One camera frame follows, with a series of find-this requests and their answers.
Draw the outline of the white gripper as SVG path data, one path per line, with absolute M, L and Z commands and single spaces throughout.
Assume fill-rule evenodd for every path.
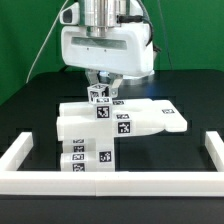
M 153 27 L 141 3 L 74 3 L 60 13 L 62 58 L 85 68 L 90 85 L 99 71 L 110 74 L 110 95 L 118 96 L 122 75 L 153 71 Z

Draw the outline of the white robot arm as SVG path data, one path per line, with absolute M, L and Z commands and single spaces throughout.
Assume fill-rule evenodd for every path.
M 115 98 L 124 77 L 153 73 L 153 26 L 141 0 L 78 0 L 60 13 L 62 58 L 83 68 L 88 97 Z

